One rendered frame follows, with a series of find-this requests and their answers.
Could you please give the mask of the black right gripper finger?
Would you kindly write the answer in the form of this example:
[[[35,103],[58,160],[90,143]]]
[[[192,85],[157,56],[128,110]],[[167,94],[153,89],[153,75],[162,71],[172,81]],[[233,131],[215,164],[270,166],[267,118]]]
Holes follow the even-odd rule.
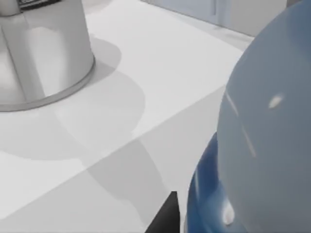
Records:
[[[169,194],[145,233],[180,233],[180,210],[176,191]]]

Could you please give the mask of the blue bottle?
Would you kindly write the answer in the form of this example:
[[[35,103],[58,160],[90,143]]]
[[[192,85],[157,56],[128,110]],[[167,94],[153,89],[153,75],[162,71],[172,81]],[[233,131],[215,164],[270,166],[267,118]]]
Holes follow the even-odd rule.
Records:
[[[311,233],[311,0],[275,17],[236,63],[183,233]]]

